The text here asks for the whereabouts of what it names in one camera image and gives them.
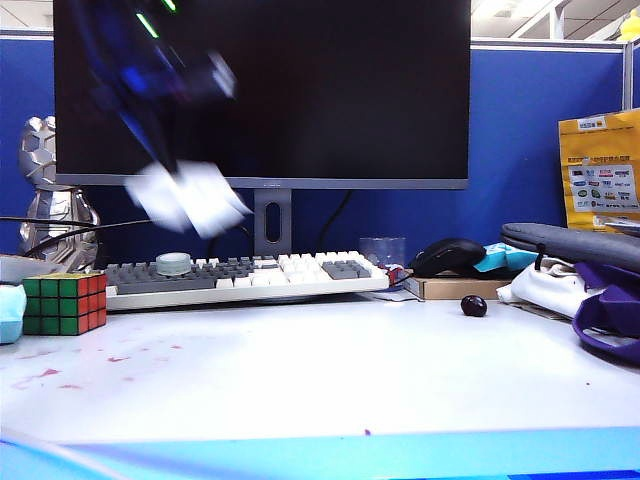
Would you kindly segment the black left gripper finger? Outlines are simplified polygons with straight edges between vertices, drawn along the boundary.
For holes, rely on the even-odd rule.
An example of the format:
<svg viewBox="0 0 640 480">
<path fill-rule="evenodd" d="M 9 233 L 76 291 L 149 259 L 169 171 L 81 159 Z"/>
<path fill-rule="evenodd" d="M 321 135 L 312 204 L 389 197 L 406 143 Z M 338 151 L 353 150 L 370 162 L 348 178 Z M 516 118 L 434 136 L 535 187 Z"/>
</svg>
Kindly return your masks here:
<svg viewBox="0 0 640 480">
<path fill-rule="evenodd" d="M 162 121 L 153 111 L 144 106 L 134 109 L 135 136 L 151 159 L 163 166 L 170 174 L 177 173 L 177 162 L 171 151 Z"/>
<path fill-rule="evenodd" d="M 148 107 L 118 107 L 117 112 L 149 156 L 173 172 L 173 156 L 157 113 Z"/>
</svg>

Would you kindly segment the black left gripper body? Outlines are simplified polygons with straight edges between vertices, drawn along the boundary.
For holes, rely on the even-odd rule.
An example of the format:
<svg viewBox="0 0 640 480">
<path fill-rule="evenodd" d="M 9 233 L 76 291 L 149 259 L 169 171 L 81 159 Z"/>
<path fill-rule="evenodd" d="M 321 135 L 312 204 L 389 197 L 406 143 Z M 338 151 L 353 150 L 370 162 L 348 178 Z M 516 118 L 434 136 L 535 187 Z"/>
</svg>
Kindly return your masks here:
<svg viewBox="0 0 640 480">
<path fill-rule="evenodd" d="M 94 100 L 130 128 L 148 128 L 171 108 L 215 100 L 215 53 L 181 58 L 171 47 L 96 47 Z"/>
</svg>

